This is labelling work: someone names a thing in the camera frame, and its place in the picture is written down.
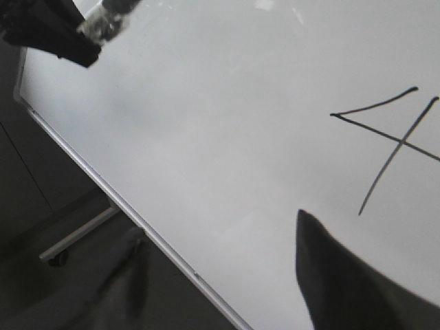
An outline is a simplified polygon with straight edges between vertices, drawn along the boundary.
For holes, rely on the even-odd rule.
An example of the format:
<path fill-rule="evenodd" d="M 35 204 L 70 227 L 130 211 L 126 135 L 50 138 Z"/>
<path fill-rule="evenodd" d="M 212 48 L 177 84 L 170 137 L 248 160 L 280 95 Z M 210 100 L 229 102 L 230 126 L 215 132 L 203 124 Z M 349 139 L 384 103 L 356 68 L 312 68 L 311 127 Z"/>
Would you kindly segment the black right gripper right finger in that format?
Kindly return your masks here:
<path fill-rule="evenodd" d="M 439 306 L 379 273 L 304 210 L 296 218 L 296 278 L 314 329 L 439 328 Z"/>

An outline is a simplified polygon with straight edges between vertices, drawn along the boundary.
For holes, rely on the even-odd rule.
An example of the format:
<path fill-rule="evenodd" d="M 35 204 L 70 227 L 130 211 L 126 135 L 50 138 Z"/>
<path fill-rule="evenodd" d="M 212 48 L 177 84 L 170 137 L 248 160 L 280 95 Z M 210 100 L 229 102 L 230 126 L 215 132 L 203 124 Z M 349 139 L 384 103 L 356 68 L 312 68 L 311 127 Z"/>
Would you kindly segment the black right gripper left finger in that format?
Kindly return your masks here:
<path fill-rule="evenodd" d="M 125 235 L 122 258 L 76 316 L 60 329 L 141 329 L 148 296 L 150 243 L 141 229 Z"/>

